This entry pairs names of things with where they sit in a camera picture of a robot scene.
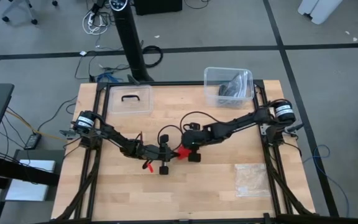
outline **control panel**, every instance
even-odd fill
[[[127,6],[128,0],[110,0],[111,9],[121,11]]]

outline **blue cable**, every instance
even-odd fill
[[[120,81],[123,82],[124,80],[121,78],[114,78],[112,76],[112,72],[104,72],[96,78],[96,82],[100,82],[103,78],[107,78],[112,83],[119,83]]]
[[[327,156],[316,156],[316,152],[317,152],[317,149],[319,147],[325,147],[327,150],[328,150],[328,154]],[[332,178],[330,178],[325,172],[323,172],[321,170],[321,168],[317,165],[317,162],[316,162],[316,158],[328,158],[329,156],[331,155],[331,150],[329,149],[329,147],[325,144],[321,144],[321,145],[318,145],[315,149],[314,149],[314,152],[313,152],[313,156],[310,157],[310,158],[307,158],[305,161],[303,161],[302,163],[306,163],[308,162],[310,159],[313,158],[313,162],[314,164],[316,165],[317,169],[322,173],[324,174],[332,183],[334,183],[335,185],[338,186],[338,188],[341,190],[341,192],[343,193],[343,195],[345,196],[345,199],[346,199],[346,218],[349,218],[349,199],[347,198],[347,195],[345,193],[345,191],[342,189],[342,187],[335,181],[333,180]]]

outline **black handle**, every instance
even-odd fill
[[[125,95],[125,96],[122,96],[121,101],[124,101],[124,98],[133,98],[133,97],[136,97],[137,100],[140,101],[140,98],[137,95]]]

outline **yellow cable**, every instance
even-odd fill
[[[19,119],[20,121],[22,121],[27,127],[29,127],[33,132],[35,133],[39,133],[43,136],[46,136],[46,137],[50,137],[50,138],[53,138],[53,139],[57,139],[57,140],[61,140],[63,142],[66,142],[66,140],[60,138],[60,137],[56,137],[56,136],[53,136],[53,135],[50,135],[50,134],[46,134],[46,133],[42,133],[40,131],[37,131],[36,129],[34,129],[31,125],[29,125],[27,122],[25,122],[21,117],[19,117],[18,115],[10,112],[10,111],[6,111],[7,113],[9,113],[10,115],[14,116],[15,118]]]

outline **gray chair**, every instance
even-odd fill
[[[14,9],[15,7],[19,6],[20,3],[25,2],[27,8],[29,9],[30,12],[30,16],[31,16],[31,23],[34,25],[38,24],[38,20],[35,18],[35,14],[34,11],[32,10],[32,5],[30,3],[30,0],[8,0],[10,1],[12,4],[2,13],[2,19],[4,22],[9,22],[9,18],[6,16],[6,14],[8,12],[10,12],[12,9]],[[52,4],[54,6],[57,6],[57,1],[53,0]]]

